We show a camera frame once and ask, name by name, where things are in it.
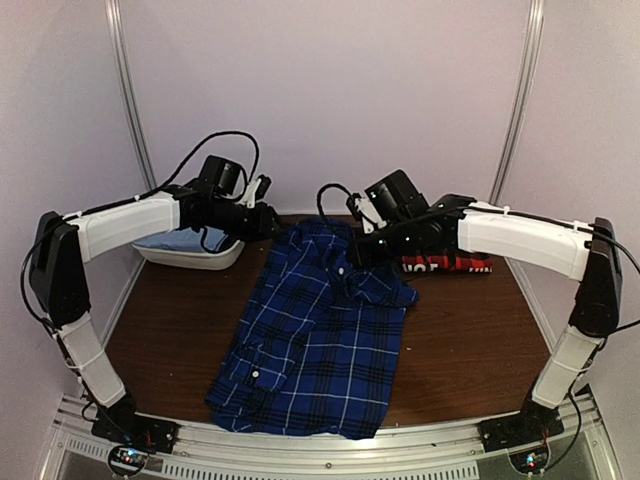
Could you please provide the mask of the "blue plaid long sleeve shirt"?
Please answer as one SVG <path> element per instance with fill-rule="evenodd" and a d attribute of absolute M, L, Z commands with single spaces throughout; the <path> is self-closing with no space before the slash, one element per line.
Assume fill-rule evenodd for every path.
<path fill-rule="evenodd" d="M 317 217 L 277 238 L 205 401 L 237 433 L 372 438 L 388 411 L 408 310 L 392 265 L 348 260 L 351 227 Z"/>

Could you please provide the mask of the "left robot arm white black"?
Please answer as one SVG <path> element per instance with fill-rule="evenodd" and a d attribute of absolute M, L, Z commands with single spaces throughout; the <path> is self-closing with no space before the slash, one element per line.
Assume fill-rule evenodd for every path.
<path fill-rule="evenodd" d="M 220 251 L 164 251 L 146 248 L 145 259 L 167 266 L 224 270 L 245 244 L 269 239 L 279 228 L 277 214 L 263 200 L 266 176 L 249 183 L 237 200 L 169 185 L 96 210 L 44 214 L 21 274 L 44 314 L 40 322 L 57 341 L 69 368 L 95 402 L 99 420 L 123 444 L 144 433 L 142 419 L 123 380 L 112 366 L 91 318 L 87 267 L 105 254 L 156 234 L 215 230 L 226 236 Z"/>

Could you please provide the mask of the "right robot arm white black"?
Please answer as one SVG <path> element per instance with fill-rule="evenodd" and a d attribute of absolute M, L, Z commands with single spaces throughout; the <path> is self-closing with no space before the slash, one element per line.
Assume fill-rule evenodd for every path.
<path fill-rule="evenodd" d="M 362 267 L 448 249 L 503 257 L 578 282 L 568 324 L 528 395 L 531 405 L 513 419 L 519 440 L 535 440 L 618 328 L 622 272 L 611 223 L 548 219 L 456 194 L 432 206 L 414 198 L 404 207 L 354 194 L 346 205 L 361 224 L 350 253 Z"/>

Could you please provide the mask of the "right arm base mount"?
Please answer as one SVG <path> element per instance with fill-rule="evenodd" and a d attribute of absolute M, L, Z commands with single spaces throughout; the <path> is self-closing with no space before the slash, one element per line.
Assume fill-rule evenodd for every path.
<path fill-rule="evenodd" d="M 562 434 L 564 425 L 556 411 L 550 415 L 518 412 L 481 421 L 478 430 L 484 451 L 494 452 L 540 443 Z"/>

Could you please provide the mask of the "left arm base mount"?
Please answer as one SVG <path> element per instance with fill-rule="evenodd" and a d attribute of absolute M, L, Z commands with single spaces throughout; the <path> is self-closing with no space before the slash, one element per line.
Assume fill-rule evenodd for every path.
<path fill-rule="evenodd" d="M 171 454 L 178 430 L 178 424 L 169 420 L 136 413 L 117 416 L 99 412 L 91 433 L 98 438 L 130 445 L 146 452 Z"/>

